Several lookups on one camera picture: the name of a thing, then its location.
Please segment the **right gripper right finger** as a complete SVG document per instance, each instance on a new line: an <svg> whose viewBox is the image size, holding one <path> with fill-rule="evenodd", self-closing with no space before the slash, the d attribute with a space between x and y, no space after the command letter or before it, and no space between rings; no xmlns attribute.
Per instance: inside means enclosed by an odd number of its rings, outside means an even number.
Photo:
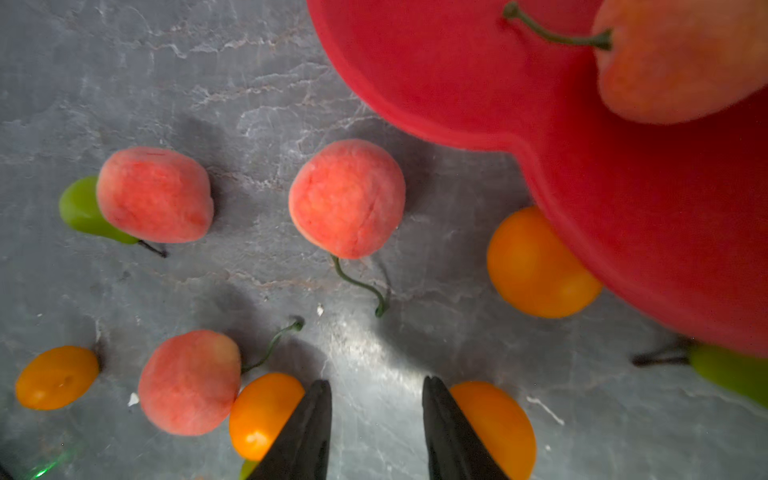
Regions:
<svg viewBox="0 0 768 480"><path fill-rule="evenodd" d="M423 422L432 480L507 480L442 379L427 376Z"/></svg>

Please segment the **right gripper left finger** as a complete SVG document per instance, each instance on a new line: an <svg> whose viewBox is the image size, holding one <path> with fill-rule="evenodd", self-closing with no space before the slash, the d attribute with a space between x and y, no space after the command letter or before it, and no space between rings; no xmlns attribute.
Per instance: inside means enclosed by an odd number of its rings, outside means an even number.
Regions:
<svg viewBox="0 0 768 480"><path fill-rule="evenodd" d="M276 441L247 480L325 480L332 427L332 390L314 381Z"/></svg>

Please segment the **fake peach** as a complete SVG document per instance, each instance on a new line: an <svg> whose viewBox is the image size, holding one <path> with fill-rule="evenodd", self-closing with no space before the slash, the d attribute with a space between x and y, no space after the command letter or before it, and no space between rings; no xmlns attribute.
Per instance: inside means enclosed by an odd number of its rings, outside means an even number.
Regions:
<svg viewBox="0 0 768 480"><path fill-rule="evenodd" d="M767 84L764 1L605 1L588 36L547 29L516 1L502 16L549 42L593 48L603 103L630 121L699 119Z"/></svg>
<svg viewBox="0 0 768 480"><path fill-rule="evenodd" d="M406 182L395 159L365 140L329 144L298 172L288 207L297 230L330 255L337 275L378 299L375 316L389 308L375 287L348 276L341 261L358 260L382 248L402 221Z"/></svg>
<svg viewBox="0 0 768 480"><path fill-rule="evenodd" d="M303 329L294 320L279 330L259 361L242 364L236 342L212 330L174 336L158 346L138 384L140 406L158 429L177 436L200 436L216 429L230 414L241 376L265 364L280 339Z"/></svg>
<svg viewBox="0 0 768 480"><path fill-rule="evenodd" d="M172 150L132 147L114 153L101 167L96 197L107 222L145 241L197 241L213 223L208 172Z"/></svg>

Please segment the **red flower-shaped fruit bowl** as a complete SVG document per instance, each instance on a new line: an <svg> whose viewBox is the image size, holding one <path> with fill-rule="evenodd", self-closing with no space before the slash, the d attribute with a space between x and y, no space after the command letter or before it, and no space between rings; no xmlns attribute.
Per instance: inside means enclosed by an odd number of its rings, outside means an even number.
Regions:
<svg viewBox="0 0 768 480"><path fill-rule="evenodd" d="M593 53L506 22L499 1L312 1L346 84L426 141L505 151L560 238L669 328L767 353L767 95L689 123L610 112Z"/></svg>

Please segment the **fake orange middle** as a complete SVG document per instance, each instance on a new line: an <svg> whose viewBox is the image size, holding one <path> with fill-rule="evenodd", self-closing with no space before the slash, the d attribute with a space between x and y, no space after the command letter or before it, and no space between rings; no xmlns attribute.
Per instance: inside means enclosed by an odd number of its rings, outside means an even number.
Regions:
<svg viewBox="0 0 768 480"><path fill-rule="evenodd" d="M517 401L495 385L468 381L450 388L475 433L510 479L529 479L537 458L532 424Z"/></svg>

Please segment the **green fake lime left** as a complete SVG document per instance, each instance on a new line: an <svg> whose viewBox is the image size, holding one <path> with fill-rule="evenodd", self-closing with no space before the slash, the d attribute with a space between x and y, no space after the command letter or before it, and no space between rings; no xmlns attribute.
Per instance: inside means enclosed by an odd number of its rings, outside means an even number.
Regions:
<svg viewBox="0 0 768 480"><path fill-rule="evenodd" d="M259 462L253 460L246 460L241 467L239 480L248 480L250 475L258 467Z"/></svg>

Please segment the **fake orange by left peach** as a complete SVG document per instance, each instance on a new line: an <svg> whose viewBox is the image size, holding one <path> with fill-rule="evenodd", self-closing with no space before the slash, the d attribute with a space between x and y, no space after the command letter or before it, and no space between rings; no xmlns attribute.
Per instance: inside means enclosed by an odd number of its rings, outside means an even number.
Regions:
<svg viewBox="0 0 768 480"><path fill-rule="evenodd" d="M303 385L283 373L268 373L238 395L229 417L229 434L244 459L261 461L305 395Z"/></svg>

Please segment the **fake orange upper left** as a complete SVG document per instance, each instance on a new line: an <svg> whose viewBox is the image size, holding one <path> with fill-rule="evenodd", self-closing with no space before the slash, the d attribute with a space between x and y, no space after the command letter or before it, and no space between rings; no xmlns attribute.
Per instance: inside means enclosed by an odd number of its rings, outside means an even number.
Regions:
<svg viewBox="0 0 768 480"><path fill-rule="evenodd" d="M501 297L536 317L573 315L590 305L603 288L536 206L513 213L498 226L486 264Z"/></svg>

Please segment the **fake orange far left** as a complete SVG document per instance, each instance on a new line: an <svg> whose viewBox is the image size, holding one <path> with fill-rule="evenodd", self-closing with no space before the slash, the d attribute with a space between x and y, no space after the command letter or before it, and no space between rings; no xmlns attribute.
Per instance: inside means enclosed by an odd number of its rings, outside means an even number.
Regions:
<svg viewBox="0 0 768 480"><path fill-rule="evenodd" d="M77 346L54 348L38 355L22 370L15 396L28 409L60 409L83 396L99 373L99 360L92 350Z"/></svg>

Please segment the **green fake pear upper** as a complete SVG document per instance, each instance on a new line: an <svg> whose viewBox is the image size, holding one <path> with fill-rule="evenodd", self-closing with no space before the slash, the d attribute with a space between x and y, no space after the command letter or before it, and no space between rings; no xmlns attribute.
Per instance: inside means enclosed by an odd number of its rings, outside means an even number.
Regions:
<svg viewBox="0 0 768 480"><path fill-rule="evenodd" d="M767 359L690 339L636 355L636 367L684 365L707 381L767 407Z"/></svg>

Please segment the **green fake pear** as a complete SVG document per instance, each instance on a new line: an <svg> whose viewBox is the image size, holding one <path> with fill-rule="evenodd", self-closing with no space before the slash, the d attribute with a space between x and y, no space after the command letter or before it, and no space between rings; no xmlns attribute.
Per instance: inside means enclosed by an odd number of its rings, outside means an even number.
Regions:
<svg viewBox="0 0 768 480"><path fill-rule="evenodd" d="M166 251L117 229L104 218L96 196L97 182L97 176L87 176L73 182L64 190L59 199L61 219L73 230L122 244L139 245L166 258Z"/></svg>
<svg viewBox="0 0 768 480"><path fill-rule="evenodd" d="M690 339L636 355L636 367L684 365L707 381L767 407L767 359Z"/></svg>

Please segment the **green fake pear left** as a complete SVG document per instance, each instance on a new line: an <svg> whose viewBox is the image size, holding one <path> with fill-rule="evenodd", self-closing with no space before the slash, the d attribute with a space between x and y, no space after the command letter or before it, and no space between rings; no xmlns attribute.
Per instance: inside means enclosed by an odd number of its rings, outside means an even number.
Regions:
<svg viewBox="0 0 768 480"><path fill-rule="evenodd" d="M104 218L96 196L97 182L97 176L87 176L73 182L64 190L59 199L61 219L73 230L122 244L139 245L166 258L166 251L117 229Z"/></svg>

